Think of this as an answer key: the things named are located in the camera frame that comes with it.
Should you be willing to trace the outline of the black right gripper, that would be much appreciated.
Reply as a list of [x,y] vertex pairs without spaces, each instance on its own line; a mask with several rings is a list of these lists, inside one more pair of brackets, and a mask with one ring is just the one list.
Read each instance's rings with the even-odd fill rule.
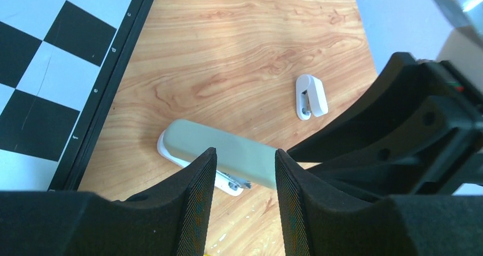
[[414,111],[415,133],[482,133],[482,96],[449,62],[417,62],[396,52],[352,106],[288,155],[323,162],[363,149]]

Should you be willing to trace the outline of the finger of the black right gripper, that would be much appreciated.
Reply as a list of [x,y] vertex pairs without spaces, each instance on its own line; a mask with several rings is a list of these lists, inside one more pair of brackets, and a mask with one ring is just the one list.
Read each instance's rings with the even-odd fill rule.
[[453,194],[478,184],[482,116],[445,96],[429,96],[379,140],[331,159],[309,172],[338,189],[373,202],[393,194]]

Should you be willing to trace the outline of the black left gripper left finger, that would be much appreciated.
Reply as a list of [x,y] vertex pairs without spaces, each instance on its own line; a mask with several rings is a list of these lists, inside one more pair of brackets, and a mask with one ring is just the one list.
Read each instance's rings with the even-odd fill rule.
[[203,255],[217,155],[123,201],[92,192],[2,192],[2,255]]

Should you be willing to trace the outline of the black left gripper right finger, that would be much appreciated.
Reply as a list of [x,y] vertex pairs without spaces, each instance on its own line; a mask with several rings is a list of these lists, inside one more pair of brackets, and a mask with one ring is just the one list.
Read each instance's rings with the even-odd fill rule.
[[275,152],[286,255],[481,255],[482,197],[388,196],[369,203]]

